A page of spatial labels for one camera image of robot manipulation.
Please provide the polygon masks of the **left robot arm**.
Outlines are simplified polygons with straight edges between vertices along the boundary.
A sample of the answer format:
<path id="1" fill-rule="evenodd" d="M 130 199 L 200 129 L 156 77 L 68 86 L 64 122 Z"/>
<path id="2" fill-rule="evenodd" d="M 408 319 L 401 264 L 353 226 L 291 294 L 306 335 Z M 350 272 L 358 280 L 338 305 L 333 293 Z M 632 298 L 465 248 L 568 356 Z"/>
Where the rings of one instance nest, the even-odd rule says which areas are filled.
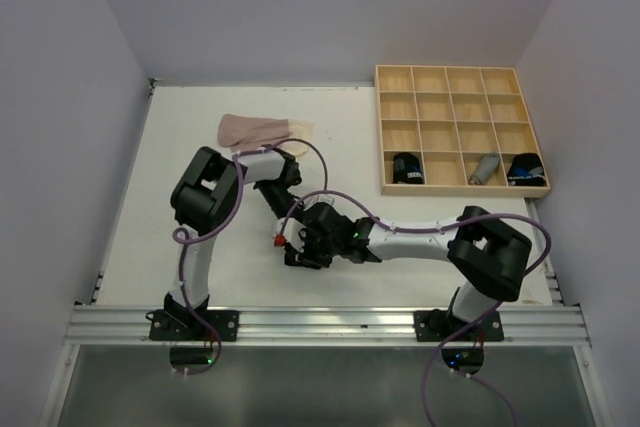
<path id="1" fill-rule="evenodd" d="M 173 237 L 182 251 L 164 311 L 182 337 L 197 339 L 207 330 L 204 311 L 213 247 L 238 212 L 244 187 L 258 190 L 275 217 L 282 219 L 295 201 L 288 189 L 301 182 L 296 158 L 279 148 L 244 152 L 233 160 L 210 147 L 198 149 L 170 197 L 179 224 Z"/>

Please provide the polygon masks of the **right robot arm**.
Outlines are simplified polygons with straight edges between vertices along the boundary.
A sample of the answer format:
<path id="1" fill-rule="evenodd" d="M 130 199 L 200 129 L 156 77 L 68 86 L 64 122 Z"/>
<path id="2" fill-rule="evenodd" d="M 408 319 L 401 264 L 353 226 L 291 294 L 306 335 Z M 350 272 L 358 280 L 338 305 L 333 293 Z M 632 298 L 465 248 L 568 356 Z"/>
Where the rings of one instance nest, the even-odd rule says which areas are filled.
<path id="1" fill-rule="evenodd" d="M 398 223 L 371 216 L 352 220 L 327 202 L 280 219 L 274 244 L 285 249 L 287 265 L 312 269 L 326 268 L 336 257 L 354 264 L 396 259 L 452 264 L 465 283 L 454 294 L 445 326 L 461 340 L 480 329 L 480 316 L 495 303 L 519 298 L 532 248 L 528 237 L 478 206 L 443 222 Z"/>

